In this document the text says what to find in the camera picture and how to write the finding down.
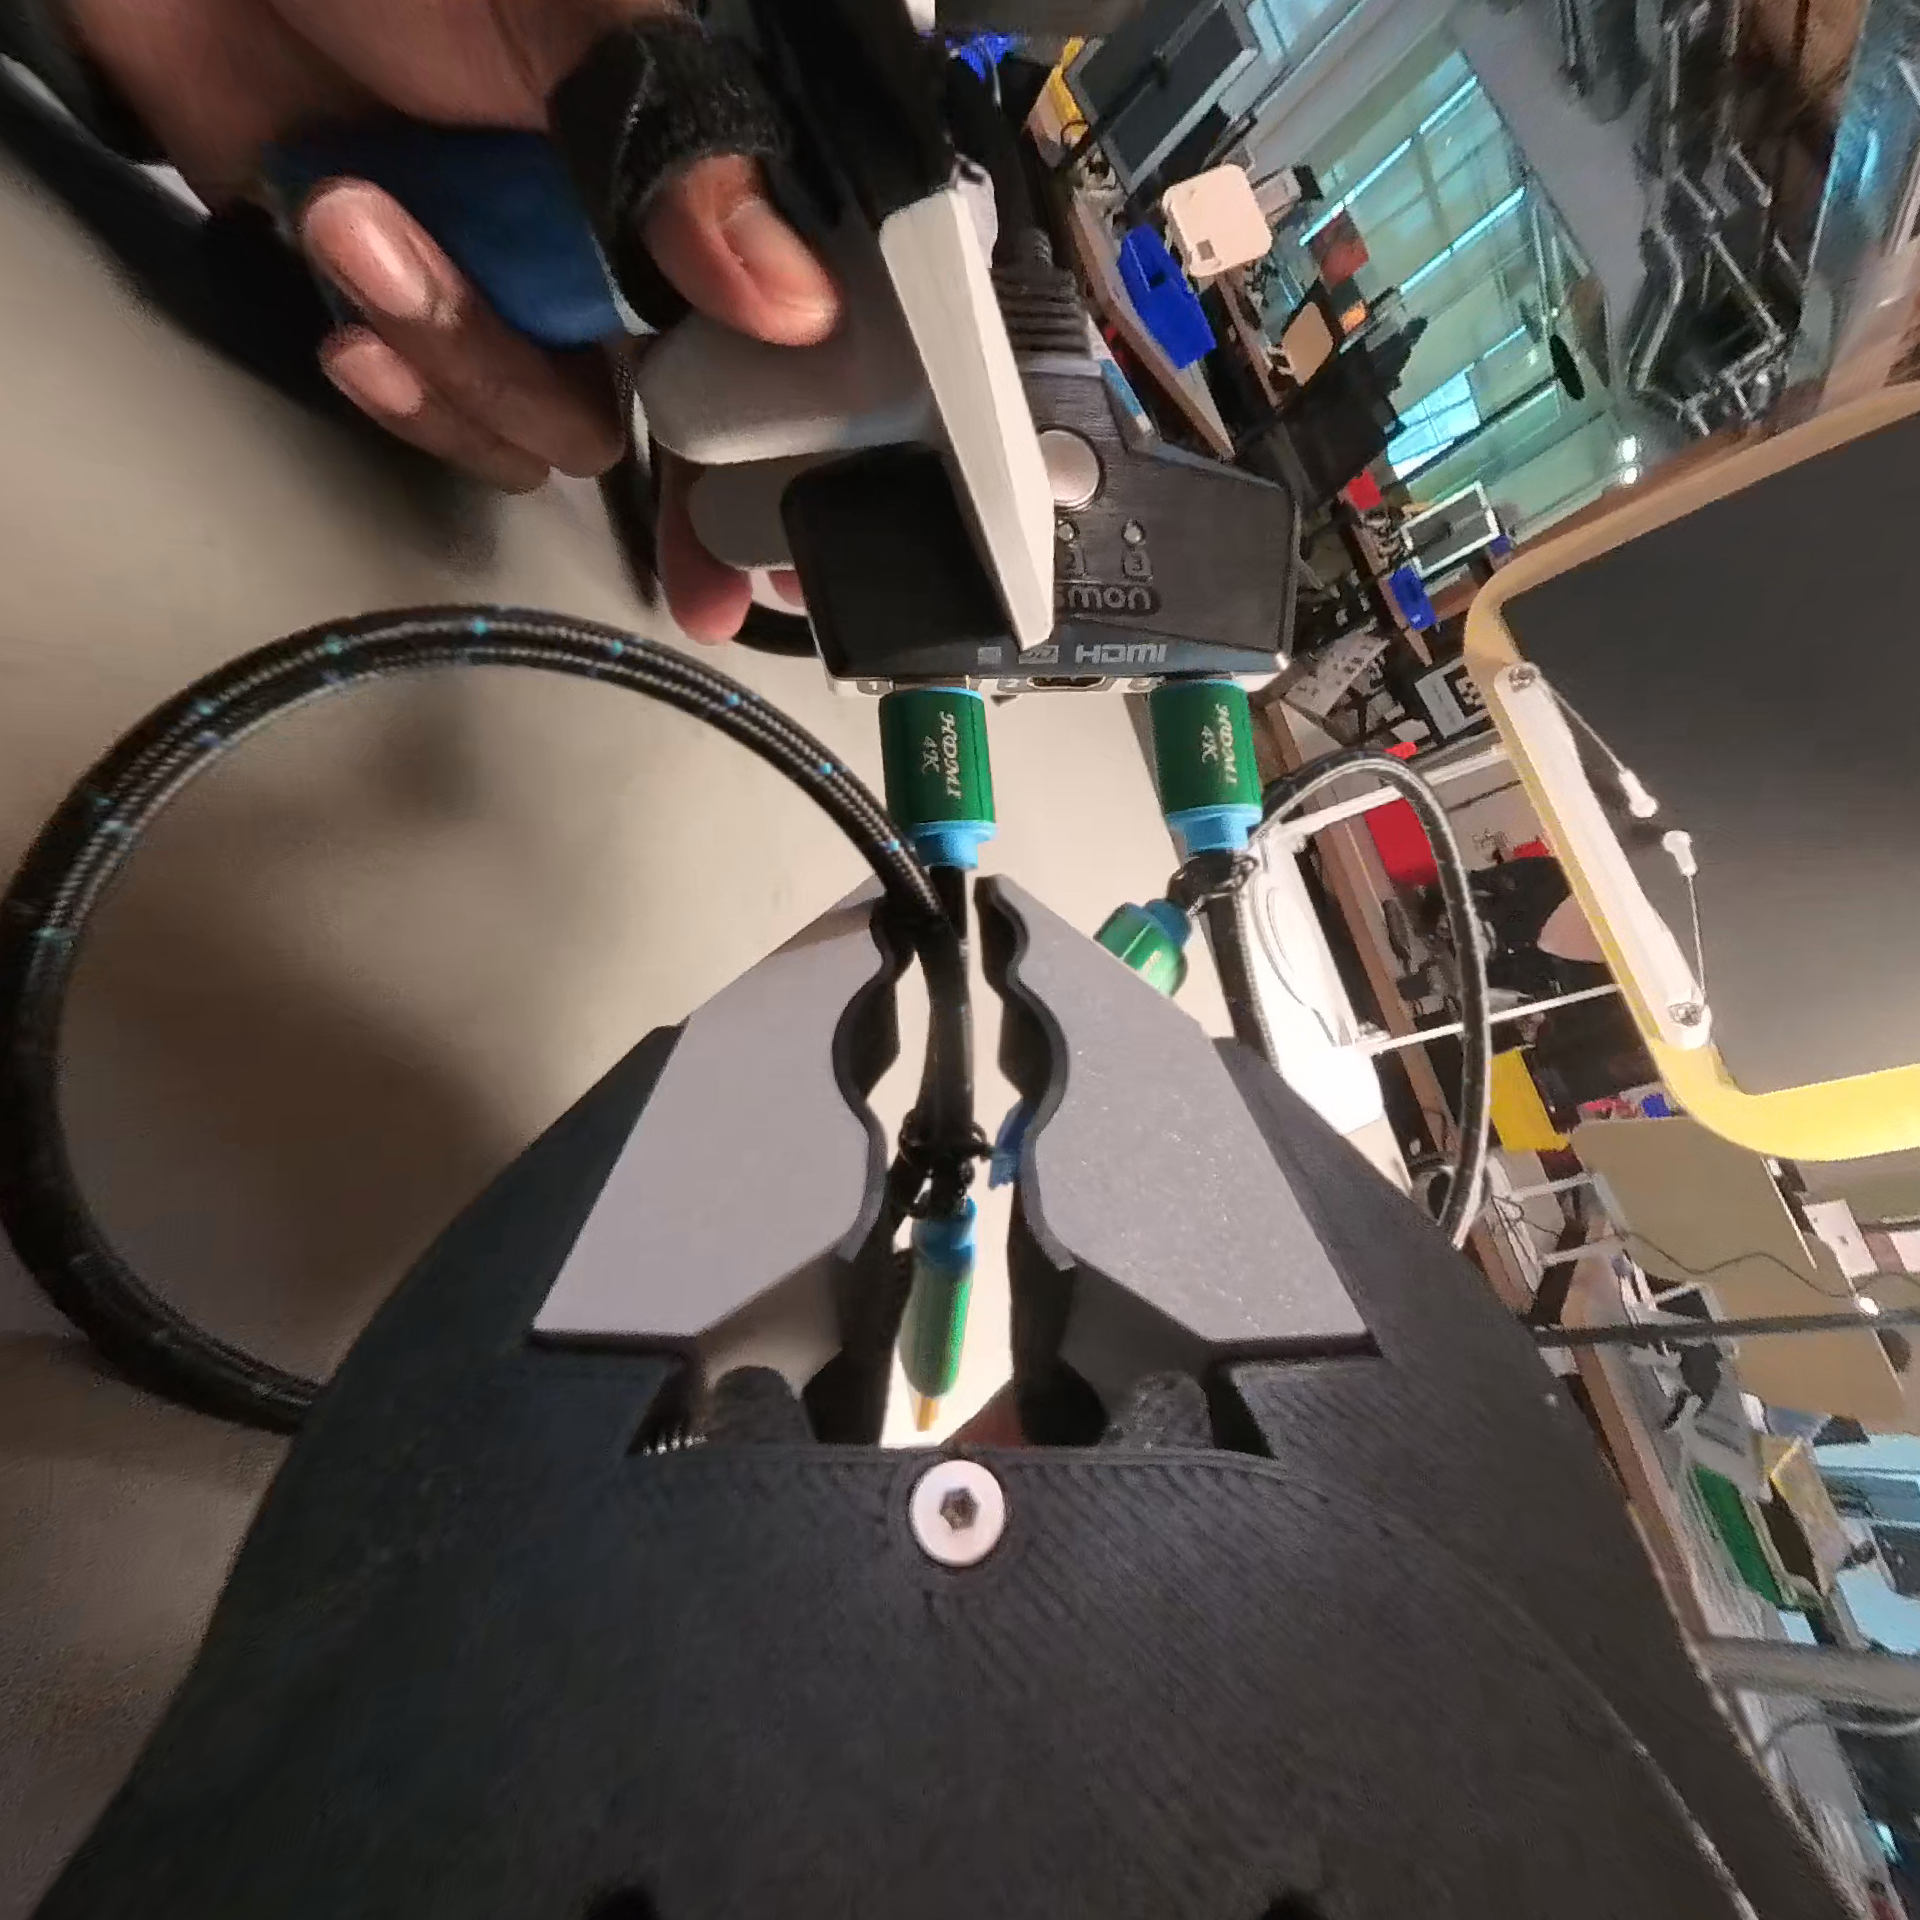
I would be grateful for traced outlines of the small yellow bin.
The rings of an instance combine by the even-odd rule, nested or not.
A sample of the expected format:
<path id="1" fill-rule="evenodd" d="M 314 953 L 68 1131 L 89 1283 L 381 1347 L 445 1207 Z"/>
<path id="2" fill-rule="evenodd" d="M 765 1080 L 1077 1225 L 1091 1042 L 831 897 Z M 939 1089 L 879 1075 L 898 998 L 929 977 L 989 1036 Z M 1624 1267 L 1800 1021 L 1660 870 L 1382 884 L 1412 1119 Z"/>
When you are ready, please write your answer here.
<path id="1" fill-rule="evenodd" d="M 1570 1140 L 1553 1124 L 1525 1049 L 1504 1049 L 1489 1067 L 1489 1116 L 1502 1154 L 1564 1154 Z"/>

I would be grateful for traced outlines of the black hdmi switch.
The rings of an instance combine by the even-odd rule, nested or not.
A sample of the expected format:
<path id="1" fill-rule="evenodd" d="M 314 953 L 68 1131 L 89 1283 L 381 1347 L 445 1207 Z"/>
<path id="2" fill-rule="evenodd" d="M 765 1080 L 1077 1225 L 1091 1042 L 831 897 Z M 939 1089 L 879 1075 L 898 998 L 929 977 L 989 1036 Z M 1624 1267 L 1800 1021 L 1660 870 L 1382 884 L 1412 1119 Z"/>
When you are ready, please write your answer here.
<path id="1" fill-rule="evenodd" d="M 1015 230 L 993 289 L 1041 461 L 1050 630 L 1015 637 L 950 453 L 842 453 L 779 495 L 830 680 L 1015 697 L 1272 675 L 1300 592 L 1294 495 L 1137 423 L 1041 230 Z"/>

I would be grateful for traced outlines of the white boxy device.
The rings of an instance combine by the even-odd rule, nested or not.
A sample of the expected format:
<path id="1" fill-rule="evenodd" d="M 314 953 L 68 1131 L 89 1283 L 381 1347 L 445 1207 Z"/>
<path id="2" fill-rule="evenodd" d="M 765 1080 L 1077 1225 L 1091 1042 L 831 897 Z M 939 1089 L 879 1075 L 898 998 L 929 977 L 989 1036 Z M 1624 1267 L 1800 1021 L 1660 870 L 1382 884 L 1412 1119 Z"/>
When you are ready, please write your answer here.
<path id="1" fill-rule="evenodd" d="M 1172 183 L 1159 199 L 1164 244 L 1192 281 L 1251 269 L 1272 232 L 1242 164 Z"/>

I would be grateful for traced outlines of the blue plastic bin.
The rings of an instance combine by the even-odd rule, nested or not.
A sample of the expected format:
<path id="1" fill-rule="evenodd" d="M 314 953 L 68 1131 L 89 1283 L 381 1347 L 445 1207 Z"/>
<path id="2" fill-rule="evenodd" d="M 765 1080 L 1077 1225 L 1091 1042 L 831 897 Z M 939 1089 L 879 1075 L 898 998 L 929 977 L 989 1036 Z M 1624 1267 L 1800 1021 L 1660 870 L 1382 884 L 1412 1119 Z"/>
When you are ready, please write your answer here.
<path id="1" fill-rule="evenodd" d="M 1150 341 L 1180 372 L 1208 361 L 1213 351 L 1211 319 L 1156 230 L 1119 235 L 1116 275 Z"/>

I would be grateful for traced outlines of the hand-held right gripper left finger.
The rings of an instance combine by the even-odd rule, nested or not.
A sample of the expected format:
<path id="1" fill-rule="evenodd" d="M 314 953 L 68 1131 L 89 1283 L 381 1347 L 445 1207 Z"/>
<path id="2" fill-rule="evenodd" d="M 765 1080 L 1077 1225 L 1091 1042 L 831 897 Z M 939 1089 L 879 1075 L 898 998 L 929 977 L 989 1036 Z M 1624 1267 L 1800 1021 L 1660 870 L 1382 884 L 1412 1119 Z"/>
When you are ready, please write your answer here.
<path id="1" fill-rule="evenodd" d="M 874 878 L 688 1013 L 535 1340 L 694 1372 L 820 1372 L 879 1225 L 867 1089 L 893 1057 L 898 949 Z"/>

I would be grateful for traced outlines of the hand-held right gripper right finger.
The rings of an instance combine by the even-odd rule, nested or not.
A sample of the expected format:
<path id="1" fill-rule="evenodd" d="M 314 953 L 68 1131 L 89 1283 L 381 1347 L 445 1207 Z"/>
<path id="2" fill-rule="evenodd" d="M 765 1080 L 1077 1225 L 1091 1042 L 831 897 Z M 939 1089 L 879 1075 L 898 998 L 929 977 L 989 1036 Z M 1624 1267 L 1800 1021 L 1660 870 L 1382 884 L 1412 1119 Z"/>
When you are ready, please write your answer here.
<path id="1" fill-rule="evenodd" d="M 1348 1360 L 1372 1333 L 1204 1030 L 1010 878 L 975 884 L 1015 1090 L 1015 1380 Z"/>

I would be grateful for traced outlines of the red plastic bin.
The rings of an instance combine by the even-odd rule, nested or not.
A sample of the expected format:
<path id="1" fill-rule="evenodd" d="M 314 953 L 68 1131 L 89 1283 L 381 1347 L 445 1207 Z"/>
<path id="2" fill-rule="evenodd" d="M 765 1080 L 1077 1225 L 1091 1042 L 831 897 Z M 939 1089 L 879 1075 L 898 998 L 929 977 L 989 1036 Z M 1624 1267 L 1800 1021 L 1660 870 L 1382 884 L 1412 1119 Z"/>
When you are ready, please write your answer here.
<path id="1" fill-rule="evenodd" d="M 1427 831 L 1399 794 L 1375 786 L 1341 808 L 1335 831 L 1352 842 L 1379 901 L 1409 897 L 1436 884 Z"/>

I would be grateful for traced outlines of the person's left hand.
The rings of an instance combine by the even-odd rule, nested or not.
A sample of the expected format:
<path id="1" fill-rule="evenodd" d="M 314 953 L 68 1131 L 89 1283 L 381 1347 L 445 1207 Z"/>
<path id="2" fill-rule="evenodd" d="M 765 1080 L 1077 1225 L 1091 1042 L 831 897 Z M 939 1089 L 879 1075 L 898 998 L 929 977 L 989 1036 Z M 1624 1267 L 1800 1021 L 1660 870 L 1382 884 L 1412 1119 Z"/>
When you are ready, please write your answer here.
<path id="1" fill-rule="evenodd" d="M 552 92 L 614 30 L 676 5 L 62 5 L 62 23 L 210 207 L 259 196 L 259 157 L 310 126 L 397 112 L 429 126 L 546 132 Z M 543 354 L 460 277 L 377 188 L 330 179 L 300 250 L 353 306 L 325 378 L 422 453 L 503 495 L 602 478 L 627 444 L 598 355 Z M 827 269 L 757 164 L 705 157 L 669 179 L 640 240 L 693 311 L 804 351 L 838 319 Z"/>

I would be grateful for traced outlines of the black monitor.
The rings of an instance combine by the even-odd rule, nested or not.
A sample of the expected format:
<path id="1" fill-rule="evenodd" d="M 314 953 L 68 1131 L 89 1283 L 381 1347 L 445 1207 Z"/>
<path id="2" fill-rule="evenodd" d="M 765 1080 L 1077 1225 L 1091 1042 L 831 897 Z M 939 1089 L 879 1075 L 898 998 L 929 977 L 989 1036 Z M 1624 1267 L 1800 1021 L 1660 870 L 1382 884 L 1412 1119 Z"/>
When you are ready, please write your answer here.
<path id="1" fill-rule="evenodd" d="M 1133 188 L 1258 55 L 1243 5 L 1144 5 L 1074 55 L 1063 85 L 1092 151 Z"/>

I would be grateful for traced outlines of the pale desk divider panel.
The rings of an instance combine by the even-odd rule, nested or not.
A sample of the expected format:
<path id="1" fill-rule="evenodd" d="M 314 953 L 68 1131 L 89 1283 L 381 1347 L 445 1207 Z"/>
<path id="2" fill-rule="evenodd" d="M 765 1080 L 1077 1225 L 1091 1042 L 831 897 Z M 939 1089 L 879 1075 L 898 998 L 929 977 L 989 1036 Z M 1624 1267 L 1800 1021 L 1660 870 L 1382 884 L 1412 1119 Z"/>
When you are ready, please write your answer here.
<path id="1" fill-rule="evenodd" d="M 1855 1289 L 1773 1175 L 1691 1116 L 1590 1119 L 1570 1151 L 1629 1258 L 1660 1279 L 1712 1289 L 1729 1318 L 1848 1310 Z"/>

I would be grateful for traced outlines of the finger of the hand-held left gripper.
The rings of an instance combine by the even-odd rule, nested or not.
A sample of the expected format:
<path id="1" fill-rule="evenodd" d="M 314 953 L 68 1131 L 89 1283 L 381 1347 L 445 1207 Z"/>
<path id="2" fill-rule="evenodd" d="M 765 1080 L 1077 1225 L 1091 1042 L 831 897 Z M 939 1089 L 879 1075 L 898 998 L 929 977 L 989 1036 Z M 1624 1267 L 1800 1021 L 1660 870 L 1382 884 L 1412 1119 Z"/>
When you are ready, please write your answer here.
<path id="1" fill-rule="evenodd" d="M 879 224 L 879 252 L 916 351 L 978 560 L 1020 650 L 1053 629 L 1053 497 L 989 275 L 993 179 L 946 179 Z"/>
<path id="2" fill-rule="evenodd" d="M 642 354 L 638 408 L 653 449 L 693 471 L 688 523 L 735 572 L 791 569 L 779 499 L 810 469 L 939 444 L 893 298 L 844 298 L 836 334 L 807 351 L 688 317 Z"/>

